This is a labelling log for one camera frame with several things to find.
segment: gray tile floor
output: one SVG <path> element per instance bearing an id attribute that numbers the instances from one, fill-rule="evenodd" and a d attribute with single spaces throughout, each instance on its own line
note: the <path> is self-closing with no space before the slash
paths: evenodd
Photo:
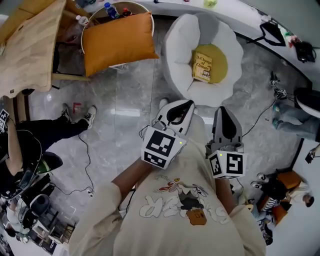
<path id="1" fill-rule="evenodd" d="M 159 55 L 172 22 L 155 20 L 153 39 Z M 305 87 L 306 81 L 272 53 L 255 44 L 246 44 L 242 38 L 238 38 L 238 41 L 244 50 L 242 77 L 234 85 L 233 96 L 222 105 L 235 114 L 245 133 L 258 115 L 273 102 L 273 91 L 268 87 L 271 70 L 277 73 L 281 80 L 279 85 L 288 93 L 293 93 L 295 88 Z M 84 73 L 83 56 L 74 47 L 61 45 L 59 71 Z M 90 82 L 61 81 L 54 85 L 61 89 L 35 91 L 29 96 L 31 119 L 55 119 L 60 115 L 62 103 L 67 103 L 71 109 L 74 103 L 81 103 L 72 114 L 76 120 L 90 105 L 96 105 L 98 114 L 93 128 L 81 134 L 89 146 L 91 165 L 87 170 L 95 187 L 103 180 L 111 181 L 140 156 L 142 140 L 138 132 L 155 117 L 160 99 L 178 99 L 163 77 L 160 59 L 130 63 L 123 72 L 108 68 L 93 75 Z M 197 108 L 210 136 L 216 109 L 206 106 Z M 260 196 L 260 192 L 250 186 L 256 174 L 287 167 L 298 146 L 299 139 L 295 135 L 274 130 L 271 121 L 272 111 L 269 109 L 243 139 L 245 152 L 248 153 L 247 174 L 239 180 L 249 198 Z M 63 160 L 63 166 L 52 172 L 52 181 L 63 191 L 81 190 L 91 184 L 85 173 L 85 166 L 89 162 L 87 148 L 78 137 L 59 141 L 49 151 Z M 232 183 L 235 188 L 240 188 L 237 180 Z M 67 221 L 77 220 L 91 200 L 86 191 L 66 196 L 57 189 L 51 198 Z"/>

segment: shoe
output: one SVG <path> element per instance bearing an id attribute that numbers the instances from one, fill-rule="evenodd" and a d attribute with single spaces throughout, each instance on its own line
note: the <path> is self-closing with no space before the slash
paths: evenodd
<path id="1" fill-rule="evenodd" d="M 169 104 L 168 98 L 162 98 L 159 103 L 159 109 L 162 109 L 165 105 Z"/>
<path id="2" fill-rule="evenodd" d="M 260 182 L 257 182 L 257 181 L 253 181 L 251 182 L 250 184 L 252 187 L 256 188 L 256 189 L 261 189 L 262 188 L 262 185 Z"/>
<path id="3" fill-rule="evenodd" d="M 71 119 L 70 114 L 69 114 L 69 107 L 68 107 L 68 105 L 66 103 L 62 104 L 61 116 L 66 118 L 66 120 L 68 122 L 72 122 L 72 119 Z"/>
<path id="4" fill-rule="evenodd" d="M 272 109 L 274 112 L 280 113 L 280 107 L 278 103 L 273 104 Z"/>
<path id="5" fill-rule="evenodd" d="M 256 175 L 256 177 L 259 179 L 259 180 L 261 180 L 261 181 L 263 181 L 263 182 L 265 182 L 265 183 L 268 183 L 269 182 L 269 178 L 266 176 L 266 175 L 264 175 L 263 173 L 258 173 L 257 175 Z"/>
<path id="6" fill-rule="evenodd" d="M 281 124 L 282 122 L 283 122 L 283 121 L 281 121 L 281 120 L 279 120 L 279 119 L 277 119 L 277 118 L 272 119 L 272 125 L 273 125 L 273 127 L 276 128 L 276 129 L 278 129 L 279 124 Z"/>
<path id="7" fill-rule="evenodd" d="M 88 112 L 84 115 L 84 120 L 88 123 L 88 130 L 92 128 L 93 126 L 93 123 L 94 123 L 94 119 L 96 117 L 96 114 L 97 114 L 97 108 L 95 106 L 91 106 L 89 109 L 88 109 Z"/>

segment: cartoon print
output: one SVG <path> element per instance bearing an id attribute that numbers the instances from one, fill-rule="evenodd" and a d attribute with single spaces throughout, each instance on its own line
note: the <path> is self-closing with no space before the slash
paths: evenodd
<path id="1" fill-rule="evenodd" d="M 208 193 L 205 191 L 203 187 L 196 184 L 187 185 L 184 182 L 180 181 L 180 178 L 175 178 L 173 181 L 169 181 L 167 183 L 167 186 L 163 186 L 159 188 L 158 191 L 160 192 L 169 191 L 170 193 L 172 193 L 178 190 L 179 193 L 182 193 L 182 189 L 179 187 L 179 185 L 183 186 L 186 189 L 195 189 L 196 192 L 201 194 L 203 197 L 206 197 L 208 195 Z"/>
<path id="2" fill-rule="evenodd" d="M 177 191 L 177 194 L 168 197 L 165 201 L 162 197 L 154 201 L 151 196 L 147 195 L 145 197 L 147 205 L 141 207 L 140 216 L 158 218 L 163 212 L 163 216 L 167 218 L 179 213 L 182 218 L 189 219 L 190 224 L 194 226 L 205 225 L 209 217 L 220 224 L 226 224 L 230 221 L 230 217 L 222 206 L 214 209 L 210 204 L 205 204 L 203 198 L 207 197 L 208 193 L 199 185 L 187 185 L 180 181 L 180 178 L 175 178 L 170 180 L 167 186 L 153 192 L 161 194 L 174 193 L 175 191 Z"/>
<path id="3" fill-rule="evenodd" d="M 204 206 L 201 204 L 196 196 L 194 196 L 191 190 L 185 194 L 184 192 L 179 193 L 179 199 L 181 204 L 181 210 L 192 210 L 193 208 L 203 209 Z"/>
<path id="4" fill-rule="evenodd" d="M 182 203 L 180 202 L 179 197 L 176 195 L 170 196 L 166 199 L 165 202 L 162 197 L 158 198 L 154 202 L 151 196 L 149 195 L 147 195 L 145 199 L 147 201 L 147 205 L 144 205 L 140 209 L 141 217 L 151 218 L 152 216 L 154 216 L 158 218 L 160 213 L 163 212 L 163 216 L 165 218 L 175 216 L 177 213 L 180 213 L 180 216 L 182 218 L 188 218 L 187 210 L 181 209 Z M 231 219 L 222 206 L 219 206 L 218 208 L 214 209 L 209 203 L 205 204 L 202 198 L 200 198 L 199 201 L 200 204 L 204 206 L 203 212 L 207 218 L 211 217 L 213 221 L 219 221 L 220 224 L 227 224 L 228 222 L 230 222 Z"/>
<path id="5" fill-rule="evenodd" d="M 140 209 L 140 216 L 145 218 L 154 216 L 158 218 L 162 210 L 164 199 L 160 197 L 154 202 L 150 195 L 147 195 L 145 199 L 148 205 L 145 205 Z"/>

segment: beige sweatshirt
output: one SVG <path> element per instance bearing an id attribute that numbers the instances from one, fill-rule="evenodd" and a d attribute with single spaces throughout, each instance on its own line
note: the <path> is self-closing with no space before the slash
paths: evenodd
<path id="1" fill-rule="evenodd" d="M 203 145 L 190 141 L 166 170 L 153 171 L 124 219 L 120 189 L 96 191 L 69 242 L 71 256 L 263 256 L 266 243 L 252 214 L 227 214 L 215 193 Z"/>

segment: hand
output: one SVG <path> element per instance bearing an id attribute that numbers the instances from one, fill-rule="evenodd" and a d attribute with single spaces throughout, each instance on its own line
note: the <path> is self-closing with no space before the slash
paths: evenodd
<path id="1" fill-rule="evenodd" d="M 317 152 L 317 148 L 316 148 L 316 147 L 310 150 L 310 154 L 311 154 L 313 157 L 316 156 L 316 152 Z"/>

